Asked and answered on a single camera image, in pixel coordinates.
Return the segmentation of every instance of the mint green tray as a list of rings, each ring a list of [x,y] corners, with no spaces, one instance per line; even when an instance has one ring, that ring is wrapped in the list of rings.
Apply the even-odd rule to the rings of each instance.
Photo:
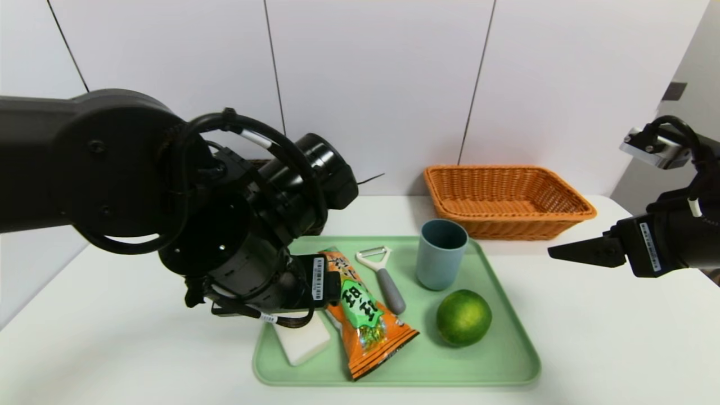
[[[271,386],[509,386],[527,384],[540,373],[540,359],[520,323],[480,245],[470,241],[455,283],[445,291],[430,291],[415,279],[417,236],[306,236],[295,241],[293,254],[311,254],[337,246],[350,259],[370,292],[382,301],[375,274],[355,260],[355,252],[378,246],[392,249],[387,271],[408,309],[400,317],[420,331],[385,364],[357,382],[350,381],[340,334],[327,316],[330,346],[297,367],[285,358],[271,325],[265,325],[255,349],[253,369]],[[482,295],[492,309],[487,335],[469,347],[444,344],[435,330],[435,312],[449,293],[467,288]]]

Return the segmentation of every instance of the blue cup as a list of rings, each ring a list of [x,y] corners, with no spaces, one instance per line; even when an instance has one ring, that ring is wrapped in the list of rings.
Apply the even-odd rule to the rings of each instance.
[[[467,232],[453,221],[433,219],[420,230],[418,281],[431,290],[444,290],[457,277],[467,246]]]

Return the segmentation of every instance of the green citrus fruit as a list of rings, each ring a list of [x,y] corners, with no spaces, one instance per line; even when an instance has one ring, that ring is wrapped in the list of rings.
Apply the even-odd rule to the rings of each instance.
[[[458,290],[445,297],[438,307],[440,336],[453,346],[470,346],[490,328],[492,311],[487,301],[470,290]]]

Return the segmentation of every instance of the peeler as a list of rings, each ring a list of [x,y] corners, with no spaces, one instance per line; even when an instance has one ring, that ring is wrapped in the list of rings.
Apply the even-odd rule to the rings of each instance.
[[[382,296],[385,298],[385,303],[393,313],[398,315],[405,310],[405,300],[402,299],[402,295],[400,295],[400,291],[397,289],[395,282],[392,281],[390,273],[385,269],[387,260],[390,258],[390,252],[392,252],[391,248],[381,246],[361,250],[355,253],[355,259],[377,273],[378,283],[380,284]],[[377,256],[378,254],[383,255],[379,262],[373,262],[367,259],[367,257]]]

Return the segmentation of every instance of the snack bag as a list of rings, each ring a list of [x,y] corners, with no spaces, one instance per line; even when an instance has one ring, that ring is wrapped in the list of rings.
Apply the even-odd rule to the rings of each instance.
[[[419,332],[410,328],[365,287],[348,259],[329,248],[319,252],[328,258],[328,270],[340,272],[341,296],[328,313],[340,329],[353,381],[378,368]]]

